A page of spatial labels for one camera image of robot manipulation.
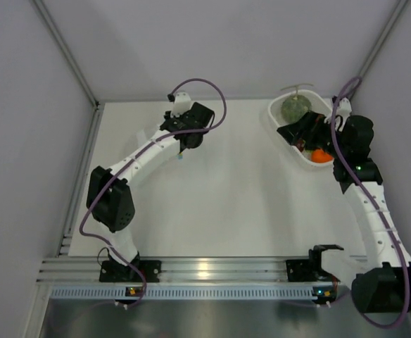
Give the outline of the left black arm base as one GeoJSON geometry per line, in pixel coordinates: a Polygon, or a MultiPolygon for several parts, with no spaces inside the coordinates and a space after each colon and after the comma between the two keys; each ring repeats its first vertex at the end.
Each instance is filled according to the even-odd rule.
{"type": "MultiPolygon", "coordinates": [[[[144,259],[136,265],[139,272],[147,282],[159,282],[158,273],[161,271],[162,262],[158,260],[144,259]]],[[[128,265],[109,258],[101,263],[99,282],[119,283],[119,282],[141,282],[142,278],[128,265]]]]}

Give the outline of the green fake melon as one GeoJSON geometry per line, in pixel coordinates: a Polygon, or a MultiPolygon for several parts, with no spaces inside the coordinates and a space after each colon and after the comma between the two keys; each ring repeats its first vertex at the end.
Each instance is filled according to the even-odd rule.
{"type": "Polygon", "coordinates": [[[295,92],[288,96],[281,105],[281,116],[288,123],[298,122],[312,108],[310,100],[299,94],[300,86],[311,86],[309,83],[300,83],[282,88],[283,90],[295,89],[295,92]]]}

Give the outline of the orange fake carrot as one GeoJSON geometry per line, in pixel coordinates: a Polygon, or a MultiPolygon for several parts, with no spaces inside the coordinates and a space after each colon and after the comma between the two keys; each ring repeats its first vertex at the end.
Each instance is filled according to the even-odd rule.
{"type": "Polygon", "coordinates": [[[312,151],[310,158],[313,163],[319,164],[329,163],[334,160],[334,157],[332,155],[328,154],[322,149],[315,149],[314,151],[312,151]]]}

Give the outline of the clear zip top bag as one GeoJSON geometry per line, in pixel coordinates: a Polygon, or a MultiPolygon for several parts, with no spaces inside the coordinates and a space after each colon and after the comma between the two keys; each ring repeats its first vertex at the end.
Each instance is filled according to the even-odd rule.
{"type": "Polygon", "coordinates": [[[141,165],[163,163],[180,152],[179,140],[167,130],[158,130],[134,156],[141,165]]]}

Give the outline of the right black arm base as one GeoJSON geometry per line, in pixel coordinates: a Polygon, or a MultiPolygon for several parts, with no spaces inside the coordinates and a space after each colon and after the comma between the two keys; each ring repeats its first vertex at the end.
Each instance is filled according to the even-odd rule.
{"type": "Polygon", "coordinates": [[[308,251],[307,258],[286,260],[286,271],[289,282],[331,282],[334,276],[322,268],[324,251],[343,251],[336,244],[318,244],[308,251]]]}

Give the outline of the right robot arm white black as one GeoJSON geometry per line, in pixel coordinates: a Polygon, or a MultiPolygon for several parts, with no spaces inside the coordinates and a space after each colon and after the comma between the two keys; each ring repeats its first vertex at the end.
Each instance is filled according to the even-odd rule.
{"type": "Polygon", "coordinates": [[[331,155],[333,174],[362,235],[367,262],[351,258],[338,244],[309,250],[308,269],[319,280],[335,277],[349,289],[360,313],[411,313],[411,256],[401,243],[384,197],[381,173],[369,157],[370,119],[351,115],[333,131],[324,115],[309,112],[277,128],[286,143],[331,155]]]}

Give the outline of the red fake apple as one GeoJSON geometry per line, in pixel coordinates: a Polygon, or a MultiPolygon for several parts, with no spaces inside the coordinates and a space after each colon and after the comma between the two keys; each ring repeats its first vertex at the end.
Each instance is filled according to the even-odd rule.
{"type": "Polygon", "coordinates": [[[299,139],[296,142],[295,146],[300,152],[303,152],[306,150],[306,142],[303,139],[299,139]]]}

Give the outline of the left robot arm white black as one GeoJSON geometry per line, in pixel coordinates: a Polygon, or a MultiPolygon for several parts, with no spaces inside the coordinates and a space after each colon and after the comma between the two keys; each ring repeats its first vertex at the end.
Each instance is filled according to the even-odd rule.
{"type": "Polygon", "coordinates": [[[170,158],[199,147],[214,117],[211,109],[197,102],[179,116],[167,111],[155,134],[137,151],[109,168],[93,169],[86,205],[100,224],[108,251],[100,281],[126,282],[137,277],[140,257],[130,229],[135,216],[132,189],[170,158]]]}

